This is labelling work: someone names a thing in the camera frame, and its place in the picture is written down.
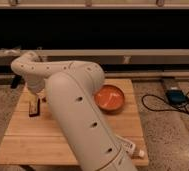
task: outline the orange bowl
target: orange bowl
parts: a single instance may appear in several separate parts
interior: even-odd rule
[[[124,93],[114,85],[104,85],[94,99],[100,109],[108,112],[120,110],[125,104]]]

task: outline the wooden table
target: wooden table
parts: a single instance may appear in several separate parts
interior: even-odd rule
[[[106,83],[118,86],[126,98],[122,112],[104,115],[106,120],[114,133],[129,138],[146,152],[132,82],[129,79],[107,79]],[[40,110],[41,116],[29,117],[29,92],[24,88],[0,145],[0,164],[78,165],[47,103],[41,102]],[[146,166],[148,162],[147,155],[144,159],[133,159],[137,166]]]

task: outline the black curtain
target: black curtain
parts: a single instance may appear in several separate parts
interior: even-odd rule
[[[189,49],[189,10],[0,10],[0,49]]]

